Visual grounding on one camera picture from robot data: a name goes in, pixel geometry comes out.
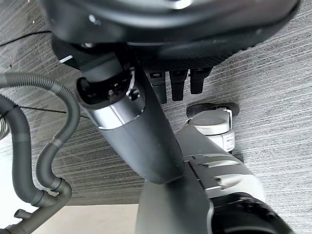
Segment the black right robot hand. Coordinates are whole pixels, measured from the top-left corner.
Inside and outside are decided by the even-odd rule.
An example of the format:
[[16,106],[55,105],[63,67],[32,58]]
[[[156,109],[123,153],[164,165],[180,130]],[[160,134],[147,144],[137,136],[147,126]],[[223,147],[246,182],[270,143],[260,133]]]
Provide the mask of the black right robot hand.
[[141,177],[180,178],[180,146],[153,89],[174,75],[182,99],[188,70],[209,70],[267,40],[297,13],[298,0],[40,0],[52,49],[79,70],[81,107]]

